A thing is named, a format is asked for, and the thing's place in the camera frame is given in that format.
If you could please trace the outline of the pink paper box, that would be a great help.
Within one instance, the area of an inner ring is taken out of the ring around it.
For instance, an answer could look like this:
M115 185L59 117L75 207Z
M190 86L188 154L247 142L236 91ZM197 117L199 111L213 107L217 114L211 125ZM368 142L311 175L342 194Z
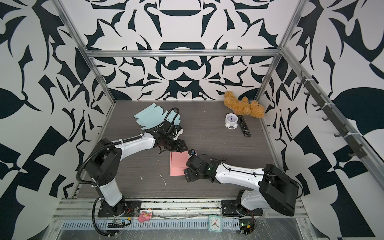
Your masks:
M188 151L182 153L170 153L170 176L184 176L184 170L187 168L186 163L189 159Z

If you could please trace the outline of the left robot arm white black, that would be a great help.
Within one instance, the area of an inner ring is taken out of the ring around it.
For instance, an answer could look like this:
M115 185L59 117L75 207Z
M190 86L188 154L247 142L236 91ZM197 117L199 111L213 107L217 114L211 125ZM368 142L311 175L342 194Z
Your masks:
M127 210L127 204L116 182L121 160L144 150L160 148L160 152L184 152L188 149L179 136L183 128L164 120L140 135L131 138L109 141L100 140L89 157L78 169L76 179L80 184L96 188L104 208L111 215L120 216Z

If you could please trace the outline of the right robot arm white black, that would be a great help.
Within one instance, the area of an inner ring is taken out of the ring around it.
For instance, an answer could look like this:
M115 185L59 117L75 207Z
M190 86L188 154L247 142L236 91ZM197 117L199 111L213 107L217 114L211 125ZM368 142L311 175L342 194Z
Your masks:
M247 169L216 159L207 162L200 156L190 155L186 166L184 174L189 183L205 180L243 187L235 200L222 201L223 216L262 216L264 209L272 209L288 217L295 214L296 200L302 187L274 165Z

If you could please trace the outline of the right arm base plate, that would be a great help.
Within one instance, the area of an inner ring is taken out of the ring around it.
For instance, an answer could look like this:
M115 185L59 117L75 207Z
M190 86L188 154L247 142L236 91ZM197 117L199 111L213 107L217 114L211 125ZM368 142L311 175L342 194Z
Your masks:
M222 200L221 201L222 215L225 217L245 217L245 216L262 216L264 211L262 208L254 209L253 211L247 210L236 200Z

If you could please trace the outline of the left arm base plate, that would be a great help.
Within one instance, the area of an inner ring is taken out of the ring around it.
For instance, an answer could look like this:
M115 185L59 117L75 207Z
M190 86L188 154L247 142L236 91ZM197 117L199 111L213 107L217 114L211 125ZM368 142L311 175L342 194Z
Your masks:
M106 201L102 201L97 211L97 217L136 217L141 210L141 203L141 201L125 201L123 204L118 203L116 206L111 207Z

